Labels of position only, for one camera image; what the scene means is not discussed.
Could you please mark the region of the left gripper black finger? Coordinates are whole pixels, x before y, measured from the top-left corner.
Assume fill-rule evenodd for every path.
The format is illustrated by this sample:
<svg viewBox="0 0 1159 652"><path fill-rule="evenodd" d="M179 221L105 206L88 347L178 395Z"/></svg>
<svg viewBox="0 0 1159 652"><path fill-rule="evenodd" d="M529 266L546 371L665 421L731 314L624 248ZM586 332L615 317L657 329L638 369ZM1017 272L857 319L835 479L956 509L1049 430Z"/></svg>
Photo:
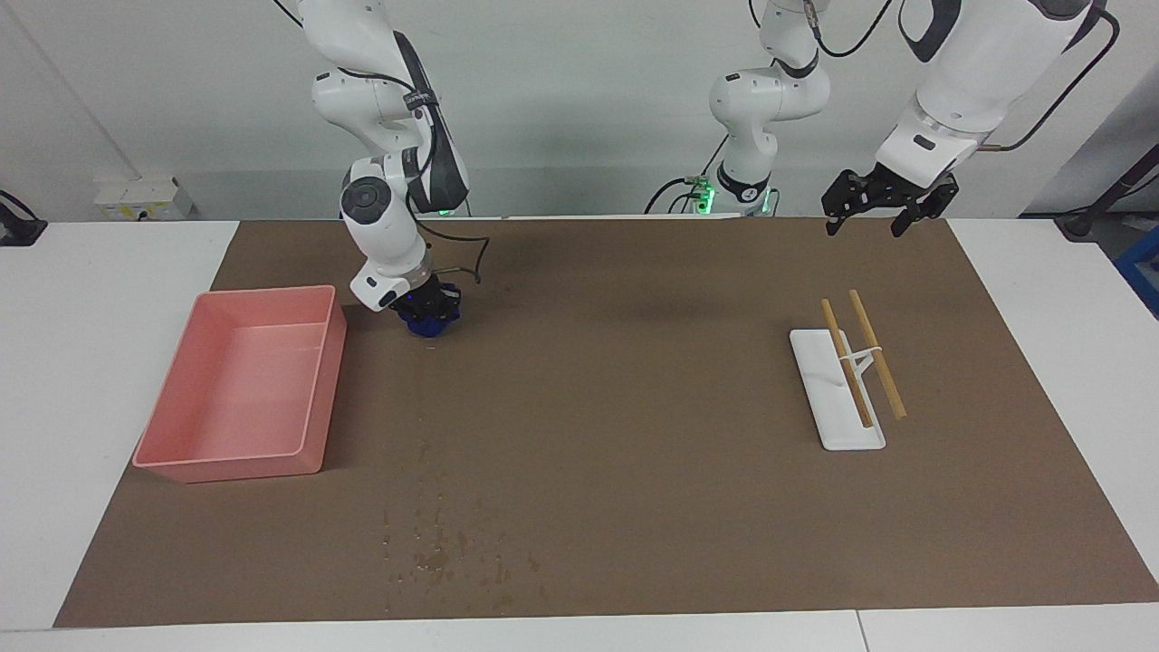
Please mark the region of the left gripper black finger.
<svg viewBox="0 0 1159 652"><path fill-rule="evenodd" d="M902 239L912 225L942 217L945 208L952 204L957 193L958 183L955 174L943 174L943 178L940 178L923 197L904 198L902 210L891 224L892 236Z"/></svg>
<svg viewBox="0 0 1159 652"><path fill-rule="evenodd" d="M834 236L851 217L865 214L872 207L868 198L870 182L869 175L860 175L852 169L837 174L832 185L822 195L829 236Z"/></svg>

